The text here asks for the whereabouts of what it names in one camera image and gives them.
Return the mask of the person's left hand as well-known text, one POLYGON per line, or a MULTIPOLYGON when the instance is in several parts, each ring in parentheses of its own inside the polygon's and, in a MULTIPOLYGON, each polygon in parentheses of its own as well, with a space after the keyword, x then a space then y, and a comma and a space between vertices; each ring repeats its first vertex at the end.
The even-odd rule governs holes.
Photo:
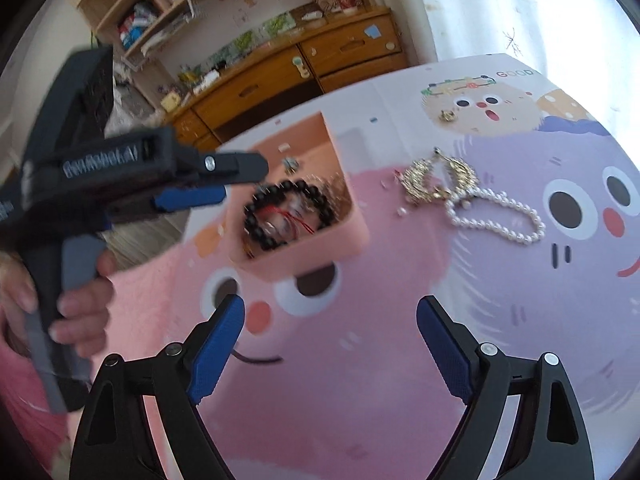
MULTIPOLYGON (((82 358, 92 358, 105 349, 108 306, 114 297, 110 275, 115 270, 114 255, 104 250, 96 260, 96 278, 60 297, 58 312, 62 318, 49 328, 53 341, 73 346, 82 358)), ((10 348, 21 356, 30 355, 25 315, 35 313, 37 308, 35 286, 26 268, 20 260, 2 252, 1 313, 6 320, 3 333, 10 348)))

